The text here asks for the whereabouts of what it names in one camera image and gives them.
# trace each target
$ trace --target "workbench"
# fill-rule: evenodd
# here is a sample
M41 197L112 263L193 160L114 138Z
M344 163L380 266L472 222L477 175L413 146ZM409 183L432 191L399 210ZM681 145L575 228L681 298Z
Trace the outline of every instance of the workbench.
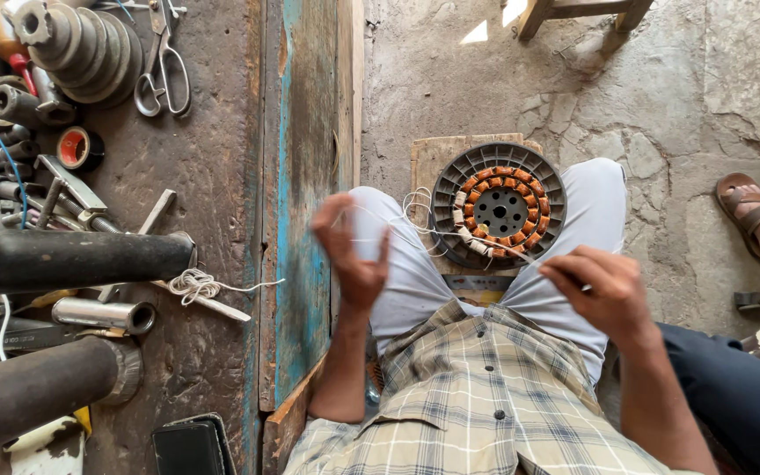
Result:
M226 422L237 471L257 472L261 411L289 395L329 340L329 266L307 221L327 194L354 180L351 2L183 5L189 11L173 40L192 108L180 118L148 118L131 98L88 110L84 127L104 139L106 157L82 178L113 220L133 231L164 189L176 190L155 233L189 233L199 268L228 285L286 282L217 297L249 314L248 322L182 307L156 286L131 286L126 299L152 302L159 312L139 338L144 381L122 406L92 406L88 474L156 473L151 430L211 412ZM133 15L147 52L149 17Z

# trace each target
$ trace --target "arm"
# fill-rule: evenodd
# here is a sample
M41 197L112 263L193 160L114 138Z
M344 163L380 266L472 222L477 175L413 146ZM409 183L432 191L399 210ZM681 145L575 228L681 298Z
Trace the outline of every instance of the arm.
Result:
M339 276L342 307L333 331L321 379L310 401L310 416L358 424L365 416L365 327L388 274L388 230L375 261L359 260L354 252L348 194L325 200L312 219L312 231Z
M714 475L711 453L650 318L638 261L579 246L540 268L621 352L621 430L669 468ZM581 290L585 284L591 286Z

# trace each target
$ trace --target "plaid shirt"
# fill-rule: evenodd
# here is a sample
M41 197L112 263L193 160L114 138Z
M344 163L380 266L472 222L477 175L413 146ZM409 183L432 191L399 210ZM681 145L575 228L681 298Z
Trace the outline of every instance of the plaid shirt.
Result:
M362 426L311 420L287 474L671 471L603 417L574 343L492 305L452 300L398 336L380 412Z

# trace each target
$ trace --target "man's hand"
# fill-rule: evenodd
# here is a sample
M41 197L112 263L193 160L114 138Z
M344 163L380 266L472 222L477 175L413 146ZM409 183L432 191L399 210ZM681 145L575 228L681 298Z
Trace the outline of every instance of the man's hand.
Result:
M624 353L660 343L635 259L582 245L545 261L539 273L565 294L574 310L606 333ZM585 284L591 286L583 291Z
M354 251L353 204L354 199L347 193L330 195L313 216L311 228L339 276L343 305L363 312L372 308L386 283L389 230L381 238L377 261L360 260Z

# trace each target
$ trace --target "brown leather sandal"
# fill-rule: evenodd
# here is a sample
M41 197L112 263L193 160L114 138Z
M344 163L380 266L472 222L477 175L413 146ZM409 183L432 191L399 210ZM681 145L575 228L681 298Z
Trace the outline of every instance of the brown leather sandal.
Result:
M755 230L760 225L760 206L747 212L741 219L734 217L734 209L740 203L760 203L760 193L747 193L738 188L744 185L755 185L755 180L743 173L730 173L717 181L714 198L720 208L734 222L746 244L746 250L760 259L760 246L755 238Z

